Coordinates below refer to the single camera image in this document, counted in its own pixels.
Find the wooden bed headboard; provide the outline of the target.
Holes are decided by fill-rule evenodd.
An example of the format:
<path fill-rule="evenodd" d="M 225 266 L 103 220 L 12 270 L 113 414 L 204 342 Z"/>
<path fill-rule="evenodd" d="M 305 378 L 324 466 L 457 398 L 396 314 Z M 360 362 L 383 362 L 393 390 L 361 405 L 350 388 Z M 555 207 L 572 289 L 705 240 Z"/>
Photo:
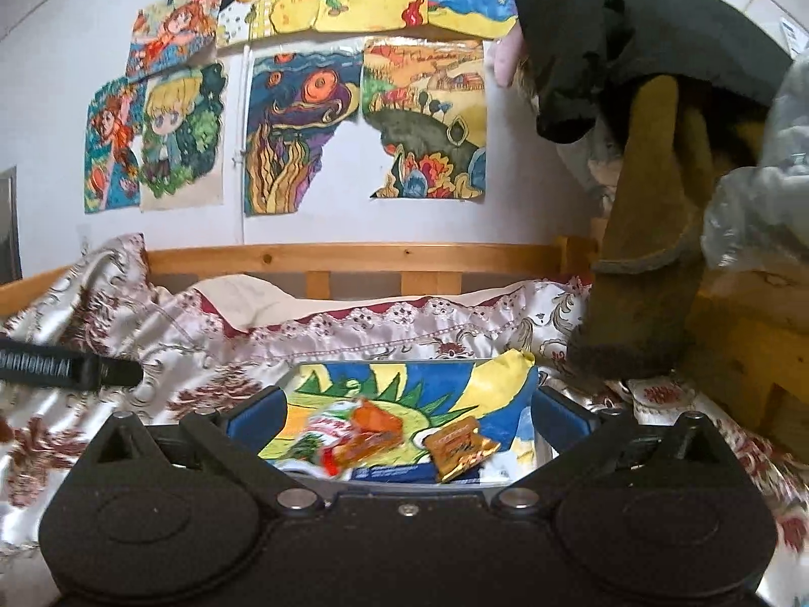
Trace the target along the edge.
<path fill-rule="evenodd" d="M 464 278 L 474 274 L 588 281 L 597 253 L 592 238 L 562 236 L 550 245 L 258 244 L 161 249 L 144 257 L 155 280 L 302 274 L 308 299 L 326 300 L 332 296 L 335 274 L 396 274 L 400 294 L 458 294 Z"/>

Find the orange spicy tofu packet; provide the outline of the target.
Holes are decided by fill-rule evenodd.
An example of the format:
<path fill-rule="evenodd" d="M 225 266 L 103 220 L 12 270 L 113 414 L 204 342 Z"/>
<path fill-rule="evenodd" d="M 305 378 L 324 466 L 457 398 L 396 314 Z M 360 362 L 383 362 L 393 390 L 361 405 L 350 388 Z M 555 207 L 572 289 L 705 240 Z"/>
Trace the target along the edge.
<path fill-rule="evenodd" d="M 403 419 L 370 400 L 358 402 L 348 423 L 350 430 L 332 448 L 333 462 L 340 470 L 358 466 L 362 460 L 403 443 Z"/>

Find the black jacket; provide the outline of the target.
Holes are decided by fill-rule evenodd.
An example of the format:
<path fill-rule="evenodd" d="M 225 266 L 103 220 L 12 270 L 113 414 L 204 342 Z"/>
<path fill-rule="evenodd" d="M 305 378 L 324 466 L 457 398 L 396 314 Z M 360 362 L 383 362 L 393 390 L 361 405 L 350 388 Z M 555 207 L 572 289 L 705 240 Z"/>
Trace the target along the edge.
<path fill-rule="evenodd" d="M 791 60 L 723 0 L 514 0 L 535 71 L 540 137 L 580 140 L 598 119 L 626 139 L 636 91 L 680 78 L 709 107 L 765 115 Z"/>

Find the gold foil snack packet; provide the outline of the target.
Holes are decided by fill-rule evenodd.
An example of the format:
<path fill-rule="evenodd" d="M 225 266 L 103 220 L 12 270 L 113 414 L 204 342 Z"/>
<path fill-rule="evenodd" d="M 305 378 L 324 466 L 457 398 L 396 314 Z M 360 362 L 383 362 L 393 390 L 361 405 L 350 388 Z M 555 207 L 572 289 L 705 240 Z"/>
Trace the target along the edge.
<path fill-rule="evenodd" d="M 436 467 L 439 483 L 450 483 L 467 471 L 480 466 L 501 448 L 497 441 L 480 433 L 480 422 L 466 417 L 443 426 L 424 439 Z"/>

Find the farm landscape wall drawing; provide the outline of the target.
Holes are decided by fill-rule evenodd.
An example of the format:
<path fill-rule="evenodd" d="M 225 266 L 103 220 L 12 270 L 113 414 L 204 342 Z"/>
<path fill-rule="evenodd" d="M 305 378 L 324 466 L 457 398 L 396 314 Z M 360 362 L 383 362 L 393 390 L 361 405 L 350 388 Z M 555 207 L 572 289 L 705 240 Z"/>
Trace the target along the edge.
<path fill-rule="evenodd" d="M 480 41 L 369 41 L 362 54 L 362 116 L 392 160 L 376 199 L 484 196 L 487 96 Z"/>

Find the floral satin bed cover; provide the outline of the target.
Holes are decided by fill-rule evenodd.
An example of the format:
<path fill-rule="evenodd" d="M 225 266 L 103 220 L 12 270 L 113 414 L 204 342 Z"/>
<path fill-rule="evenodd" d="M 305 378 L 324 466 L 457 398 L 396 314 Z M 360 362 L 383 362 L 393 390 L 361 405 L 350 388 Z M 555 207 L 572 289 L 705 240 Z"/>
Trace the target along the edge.
<path fill-rule="evenodd" d="M 38 549 L 37 530 L 51 497 L 112 412 L 170 425 L 192 411 L 225 411 L 260 389 L 283 385 L 309 363 L 488 360 L 509 351 L 532 355 L 549 370 L 555 389 L 580 406 L 630 406 L 639 421 L 673 422 L 687 410 L 705 412 L 771 507 L 779 530 L 761 595 L 774 605 L 807 600 L 807 468 L 771 441 L 743 429 L 693 385 L 681 379 L 610 384 L 588 395 L 566 361 L 566 343 L 583 318 L 586 287 L 526 280 L 497 317 L 474 323 L 308 322 L 236 332 L 216 315 L 187 310 L 156 285 L 141 236 L 107 241 L 51 281 L 33 303 L 12 307 L 4 336 L 59 344 L 72 350 L 123 356 L 143 365 L 134 388 L 99 393 L 70 389 L 2 389 L 2 600 L 7 605 L 51 605 L 58 590 Z"/>

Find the cream pillow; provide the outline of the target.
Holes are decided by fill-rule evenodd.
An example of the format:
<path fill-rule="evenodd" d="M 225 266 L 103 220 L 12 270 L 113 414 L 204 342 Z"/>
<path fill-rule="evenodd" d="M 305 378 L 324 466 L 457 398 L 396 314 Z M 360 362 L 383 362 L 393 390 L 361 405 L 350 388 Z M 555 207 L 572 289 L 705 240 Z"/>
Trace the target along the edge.
<path fill-rule="evenodd" d="M 354 321 L 355 310 L 369 311 L 373 323 L 381 321 L 410 325 L 429 322 L 474 323 L 497 317 L 498 301 L 509 300 L 524 288 L 524 282 L 474 290 L 461 294 L 432 293 L 387 296 L 377 299 L 328 300 L 292 296 L 268 280 L 247 274 L 207 278 L 177 296 L 187 310 L 216 315 L 240 333 L 257 327 L 280 327 L 284 322 L 308 322 L 329 314 L 337 321 Z"/>

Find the clear plastic bag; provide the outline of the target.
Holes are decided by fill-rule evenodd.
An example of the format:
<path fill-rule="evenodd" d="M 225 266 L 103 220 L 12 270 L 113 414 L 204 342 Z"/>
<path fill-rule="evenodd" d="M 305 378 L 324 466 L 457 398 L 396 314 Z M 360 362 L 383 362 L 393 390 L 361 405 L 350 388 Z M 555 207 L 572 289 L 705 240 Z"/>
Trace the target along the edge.
<path fill-rule="evenodd" d="M 772 270 L 807 263 L 807 55 L 788 69 L 765 122 L 761 155 L 718 182 L 703 215 L 712 269 Z"/>

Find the blond boy wall drawing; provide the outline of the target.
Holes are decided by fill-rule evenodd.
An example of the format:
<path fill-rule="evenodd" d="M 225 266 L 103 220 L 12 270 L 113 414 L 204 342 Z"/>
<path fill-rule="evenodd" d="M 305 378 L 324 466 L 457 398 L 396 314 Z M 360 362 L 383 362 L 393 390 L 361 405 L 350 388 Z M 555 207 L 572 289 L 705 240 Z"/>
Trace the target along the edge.
<path fill-rule="evenodd" d="M 141 136 L 141 208 L 222 203 L 225 64 L 183 67 L 147 82 Z"/>

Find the swirly night wall drawing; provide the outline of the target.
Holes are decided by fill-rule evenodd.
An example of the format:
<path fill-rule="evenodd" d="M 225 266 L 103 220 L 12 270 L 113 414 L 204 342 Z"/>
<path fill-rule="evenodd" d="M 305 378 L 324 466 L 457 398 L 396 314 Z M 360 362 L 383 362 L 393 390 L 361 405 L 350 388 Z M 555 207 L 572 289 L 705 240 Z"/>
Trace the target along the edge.
<path fill-rule="evenodd" d="M 357 50 L 287 52 L 254 60 L 245 124 L 244 214 L 293 214 L 322 167 L 325 145 L 361 102 Z"/>

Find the red-haired girl wall drawing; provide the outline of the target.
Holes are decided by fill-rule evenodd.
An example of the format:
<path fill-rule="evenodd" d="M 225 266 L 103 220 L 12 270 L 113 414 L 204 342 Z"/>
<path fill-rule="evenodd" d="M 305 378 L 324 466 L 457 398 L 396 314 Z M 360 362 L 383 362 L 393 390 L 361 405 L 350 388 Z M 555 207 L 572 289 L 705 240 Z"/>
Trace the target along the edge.
<path fill-rule="evenodd" d="M 181 66 L 212 44 L 219 4 L 221 0 L 159 0 L 141 8 L 131 28 L 127 81 Z"/>

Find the silver tray with dinosaur drawing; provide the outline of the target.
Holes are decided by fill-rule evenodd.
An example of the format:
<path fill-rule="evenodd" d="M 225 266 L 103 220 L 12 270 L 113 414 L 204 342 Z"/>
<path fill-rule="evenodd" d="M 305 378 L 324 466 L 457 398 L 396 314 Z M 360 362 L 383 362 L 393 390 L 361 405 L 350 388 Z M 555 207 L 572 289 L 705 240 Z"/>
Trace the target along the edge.
<path fill-rule="evenodd" d="M 549 370 L 520 351 L 488 360 L 309 363 L 285 378 L 287 421 L 259 456 L 284 470 L 317 478 L 441 484 L 424 439 L 451 422 L 473 417 L 480 422 L 480 433 L 501 448 L 480 466 L 445 484 L 510 484 L 558 454 L 540 439 L 531 415 L 532 396 L 540 386 L 568 398 L 554 388 L 551 379 Z M 306 463 L 281 459 L 310 415 L 337 400 L 350 399 L 370 400 L 402 418 L 403 443 L 345 468 L 336 477 Z"/>

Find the white spicy kelp snack pouch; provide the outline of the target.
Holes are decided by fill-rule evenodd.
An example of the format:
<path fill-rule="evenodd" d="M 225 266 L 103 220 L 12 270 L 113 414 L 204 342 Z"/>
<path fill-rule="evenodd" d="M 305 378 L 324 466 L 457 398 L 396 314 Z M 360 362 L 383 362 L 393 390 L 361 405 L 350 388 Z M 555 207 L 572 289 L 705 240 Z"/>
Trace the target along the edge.
<path fill-rule="evenodd" d="M 314 412 L 304 422 L 300 435 L 281 456 L 284 462 L 300 462 L 315 467 L 328 477 L 343 473 L 345 463 L 337 459 L 340 448 L 352 443 L 361 433 L 354 415 L 362 400 L 337 400 Z"/>

